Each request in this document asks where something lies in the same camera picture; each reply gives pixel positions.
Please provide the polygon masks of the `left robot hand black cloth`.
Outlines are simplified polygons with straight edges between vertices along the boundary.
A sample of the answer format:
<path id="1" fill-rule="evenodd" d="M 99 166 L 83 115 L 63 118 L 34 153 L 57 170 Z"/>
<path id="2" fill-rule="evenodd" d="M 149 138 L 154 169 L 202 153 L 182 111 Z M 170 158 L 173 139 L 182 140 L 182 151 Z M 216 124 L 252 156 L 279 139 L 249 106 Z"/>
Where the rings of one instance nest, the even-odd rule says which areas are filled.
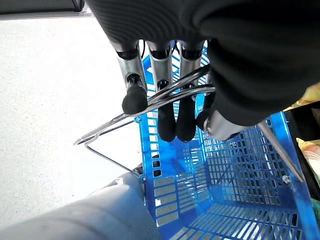
<path id="1" fill-rule="evenodd" d="M 227 140 L 320 80 L 317 0 L 90 0 L 117 50 L 136 40 L 207 41 L 215 100 L 200 127 Z"/>

